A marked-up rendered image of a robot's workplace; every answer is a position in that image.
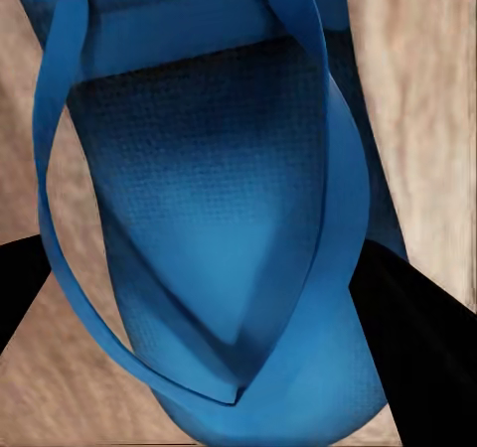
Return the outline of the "sandal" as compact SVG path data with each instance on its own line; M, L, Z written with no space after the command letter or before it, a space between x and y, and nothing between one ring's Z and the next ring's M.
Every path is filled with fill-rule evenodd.
M80 321L208 447L327 447L386 405L348 285L408 261L348 0L20 0L44 51L38 221ZM47 172L65 104L134 355L80 288Z

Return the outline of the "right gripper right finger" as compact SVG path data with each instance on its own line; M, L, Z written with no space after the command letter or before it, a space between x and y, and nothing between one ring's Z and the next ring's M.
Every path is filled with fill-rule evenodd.
M364 240L348 285L403 447L477 447L477 314Z

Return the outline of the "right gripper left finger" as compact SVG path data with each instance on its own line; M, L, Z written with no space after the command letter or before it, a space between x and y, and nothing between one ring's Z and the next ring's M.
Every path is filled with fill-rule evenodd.
M40 234L0 245L0 355L51 272Z

